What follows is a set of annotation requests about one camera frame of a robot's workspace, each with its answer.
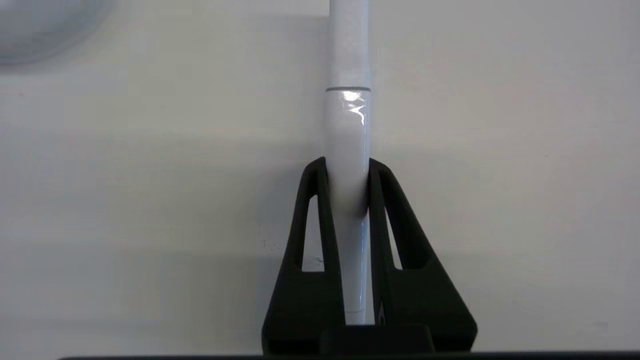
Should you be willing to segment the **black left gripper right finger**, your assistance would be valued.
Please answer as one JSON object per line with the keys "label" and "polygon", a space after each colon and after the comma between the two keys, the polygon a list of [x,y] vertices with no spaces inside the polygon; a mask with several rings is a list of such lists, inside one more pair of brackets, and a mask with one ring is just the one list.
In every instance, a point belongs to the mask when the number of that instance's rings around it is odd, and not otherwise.
{"label": "black left gripper right finger", "polygon": [[477,323],[393,171],[375,159],[369,162],[368,213],[375,322],[424,326],[438,353],[470,351]]}

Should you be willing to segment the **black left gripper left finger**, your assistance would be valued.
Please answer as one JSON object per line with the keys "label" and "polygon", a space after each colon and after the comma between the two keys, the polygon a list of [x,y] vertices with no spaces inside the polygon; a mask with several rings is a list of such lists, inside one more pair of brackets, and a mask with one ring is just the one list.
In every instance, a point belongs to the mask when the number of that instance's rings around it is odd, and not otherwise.
{"label": "black left gripper left finger", "polygon": [[[323,271],[302,269],[307,215],[317,198]],[[285,253],[262,325],[264,354],[319,354],[322,333],[346,325],[338,240],[329,196],[326,159],[301,174]]]}

